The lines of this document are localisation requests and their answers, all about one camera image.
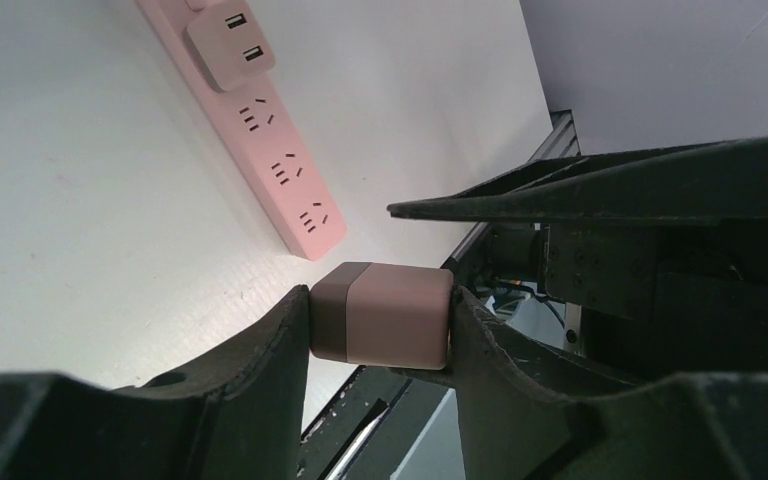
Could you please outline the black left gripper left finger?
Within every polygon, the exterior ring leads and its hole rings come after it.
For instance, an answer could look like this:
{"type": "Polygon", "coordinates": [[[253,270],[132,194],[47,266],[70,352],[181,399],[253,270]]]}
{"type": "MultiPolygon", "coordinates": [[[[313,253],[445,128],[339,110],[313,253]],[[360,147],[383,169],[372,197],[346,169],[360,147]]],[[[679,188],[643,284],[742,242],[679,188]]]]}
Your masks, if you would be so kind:
{"type": "Polygon", "coordinates": [[[292,479],[309,292],[140,387],[0,374],[0,479],[292,479]]]}

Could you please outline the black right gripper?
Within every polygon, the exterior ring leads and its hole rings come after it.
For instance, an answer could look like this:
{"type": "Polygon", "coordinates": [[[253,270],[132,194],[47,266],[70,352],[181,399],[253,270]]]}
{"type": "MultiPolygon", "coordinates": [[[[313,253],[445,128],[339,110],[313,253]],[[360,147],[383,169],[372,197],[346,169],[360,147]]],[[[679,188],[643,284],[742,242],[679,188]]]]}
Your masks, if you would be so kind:
{"type": "Polygon", "coordinates": [[[556,332],[533,336],[634,377],[768,372],[768,136],[536,160],[387,210],[450,222],[715,225],[496,225],[485,275],[538,302],[556,332]]]}

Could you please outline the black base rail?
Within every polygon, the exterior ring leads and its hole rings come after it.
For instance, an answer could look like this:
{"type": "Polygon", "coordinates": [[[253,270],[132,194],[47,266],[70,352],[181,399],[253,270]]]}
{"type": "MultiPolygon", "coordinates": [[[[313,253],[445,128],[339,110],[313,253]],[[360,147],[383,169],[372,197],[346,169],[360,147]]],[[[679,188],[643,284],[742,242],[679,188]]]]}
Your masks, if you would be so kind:
{"type": "Polygon", "coordinates": [[[388,479],[448,389],[360,367],[304,431],[296,479],[388,479]]]}

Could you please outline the pink power strip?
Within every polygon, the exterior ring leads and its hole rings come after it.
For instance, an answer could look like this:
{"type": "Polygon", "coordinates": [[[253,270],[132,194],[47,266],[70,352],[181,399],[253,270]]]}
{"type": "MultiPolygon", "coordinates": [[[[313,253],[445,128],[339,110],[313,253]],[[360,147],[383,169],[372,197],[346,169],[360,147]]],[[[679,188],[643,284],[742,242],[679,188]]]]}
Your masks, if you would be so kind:
{"type": "Polygon", "coordinates": [[[212,88],[185,39],[188,1],[139,7],[288,250],[318,260],[347,227],[267,72],[231,92],[212,88]]]}

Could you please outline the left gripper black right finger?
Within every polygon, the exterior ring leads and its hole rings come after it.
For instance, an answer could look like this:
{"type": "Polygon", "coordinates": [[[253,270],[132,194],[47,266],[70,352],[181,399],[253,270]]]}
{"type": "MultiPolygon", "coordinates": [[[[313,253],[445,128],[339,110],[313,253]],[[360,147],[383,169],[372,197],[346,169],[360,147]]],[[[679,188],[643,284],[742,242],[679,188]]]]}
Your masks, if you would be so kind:
{"type": "Polygon", "coordinates": [[[768,373],[639,382],[520,334],[464,288],[451,340],[470,479],[768,479],[768,373]]]}

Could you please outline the pink charger plug with prongs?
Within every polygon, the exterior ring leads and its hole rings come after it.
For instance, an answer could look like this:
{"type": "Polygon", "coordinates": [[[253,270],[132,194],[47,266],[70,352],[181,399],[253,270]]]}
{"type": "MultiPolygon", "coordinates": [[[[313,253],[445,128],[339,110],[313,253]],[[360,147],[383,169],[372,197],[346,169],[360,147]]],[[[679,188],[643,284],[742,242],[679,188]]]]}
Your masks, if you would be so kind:
{"type": "Polygon", "coordinates": [[[214,90],[234,91],[275,66],[273,49],[247,1],[186,5],[195,17],[185,22],[185,39],[214,90]]]}

